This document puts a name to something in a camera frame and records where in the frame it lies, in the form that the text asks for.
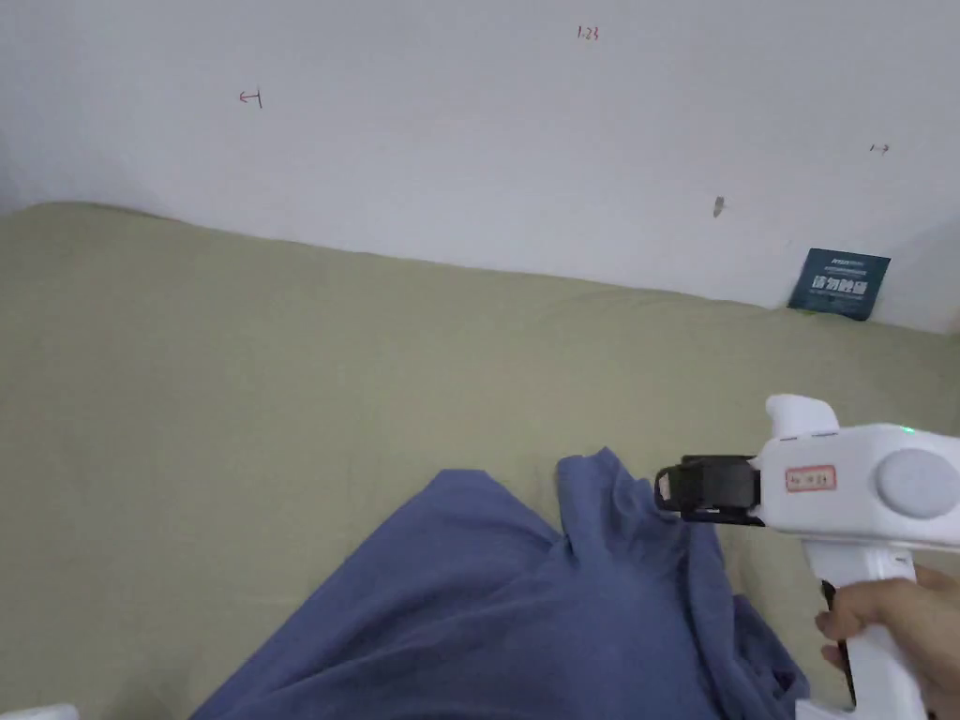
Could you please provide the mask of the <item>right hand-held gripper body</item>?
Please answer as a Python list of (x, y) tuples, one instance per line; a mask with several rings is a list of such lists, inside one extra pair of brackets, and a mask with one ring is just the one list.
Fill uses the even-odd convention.
[(832, 602), (840, 588), (915, 579), (917, 550), (959, 549), (959, 441), (895, 424), (842, 427), (832, 407), (769, 397), (772, 436), (750, 456), (685, 456), (678, 513), (802, 541)]

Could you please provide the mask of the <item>person's right hand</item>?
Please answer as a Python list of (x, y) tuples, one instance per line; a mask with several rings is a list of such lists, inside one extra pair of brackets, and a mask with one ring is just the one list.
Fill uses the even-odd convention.
[(958, 579), (919, 565), (915, 574), (915, 581), (879, 579), (837, 590), (832, 608), (816, 616), (817, 630), (833, 643), (821, 651), (830, 664), (842, 669), (839, 643), (871, 626), (882, 626), (906, 657), (931, 716), (957, 719)]

